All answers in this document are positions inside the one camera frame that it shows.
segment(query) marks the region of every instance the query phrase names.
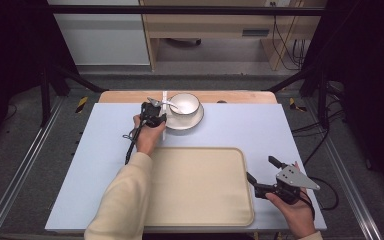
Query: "white cabinet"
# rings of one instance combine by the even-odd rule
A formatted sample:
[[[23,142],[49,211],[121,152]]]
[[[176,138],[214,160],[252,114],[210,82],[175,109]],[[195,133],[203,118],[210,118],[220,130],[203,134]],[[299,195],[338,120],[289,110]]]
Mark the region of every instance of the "white cabinet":
[[[50,5],[139,5],[137,0],[48,0]],[[140,15],[55,14],[76,65],[149,65]]]

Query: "beige tray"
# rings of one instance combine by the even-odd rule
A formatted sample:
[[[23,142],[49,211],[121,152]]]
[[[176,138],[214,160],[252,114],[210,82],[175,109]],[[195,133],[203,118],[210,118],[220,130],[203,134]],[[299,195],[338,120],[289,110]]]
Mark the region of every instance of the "beige tray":
[[[254,210],[237,148],[158,148],[145,226],[247,226]]]

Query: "person's arm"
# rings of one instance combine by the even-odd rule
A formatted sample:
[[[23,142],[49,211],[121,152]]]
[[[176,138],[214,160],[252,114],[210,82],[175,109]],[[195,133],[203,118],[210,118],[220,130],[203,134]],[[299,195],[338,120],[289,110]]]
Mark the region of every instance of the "person's arm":
[[[295,239],[322,239],[320,232],[316,231],[313,214],[307,204],[298,201],[293,205],[289,205],[273,193],[266,193],[266,197],[282,212]]]
[[[135,126],[139,117],[134,117]],[[137,153],[110,183],[98,212],[85,231],[86,240],[142,239],[148,209],[152,159],[149,157],[165,128],[144,126],[136,143]]]

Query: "black pole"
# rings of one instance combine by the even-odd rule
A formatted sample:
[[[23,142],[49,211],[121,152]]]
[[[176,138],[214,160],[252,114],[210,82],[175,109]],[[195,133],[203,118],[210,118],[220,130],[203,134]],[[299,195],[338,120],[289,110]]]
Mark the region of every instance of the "black pole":
[[[54,65],[53,67],[58,73],[60,73],[64,77],[68,77],[68,78],[76,81],[77,83],[85,86],[86,88],[88,88],[89,90],[92,90],[93,92],[102,93],[105,91],[109,91],[109,89],[98,87],[95,84],[88,82],[86,79],[82,78],[80,75],[72,73],[72,72],[68,71],[67,69],[64,69],[61,66]]]
[[[306,77],[308,77],[310,74],[314,72],[314,69],[315,69],[315,64],[308,66],[306,69],[303,69],[297,72],[296,74],[288,77],[286,80],[274,85],[269,89],[262,90],[262,91],[270,91],[272,93],[276,93],[298,80],[305,79]]]
[[[40,91],[42,95],[42,123],[41,127],[44,127],[51,116],[51,103],[49,99],[49,81],[48,72],[46,66],[43,66],[40,73]]]
[[[326,96],[327,96],[327,88],[328,81],[326,79],[326,71],[321,69],[319,72],[320,80],[319,80],[319,99],[318,99],[318,109],[317,116],[319,118],[320,124],[324,129],[329,128],[329,119],[327,117],[327,109],[326,109]]]
[[[325,16],[341,10],[290,7],[223,7],[223,6],[105,6],[105,5],[26,5],[26,10],[60,14],[189,14],[189,15],[268,15]]]

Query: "hand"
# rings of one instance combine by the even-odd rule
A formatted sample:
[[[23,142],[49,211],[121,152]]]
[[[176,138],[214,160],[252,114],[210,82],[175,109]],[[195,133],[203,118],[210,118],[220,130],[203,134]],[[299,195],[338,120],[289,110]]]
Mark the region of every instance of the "hand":
[[[273,193],[266,193],[266,197],[282,212],[296,239],[307,237],[316,232],[313,215],[307,204],[299,200],[297,203],[289,205]],[[303,193],[301,193],[301,197],[308,200]]]
[[[133,121],[135,123],[135,128],[137,128],[140,125],[139,115],[134,116]],[[158,143],[161,133],[165,129],[165,124],[165,122],[162,122],[158,127],[155,128],[150,128],[144,125],[136,142],[137,151],[151,156],[155,146]]]

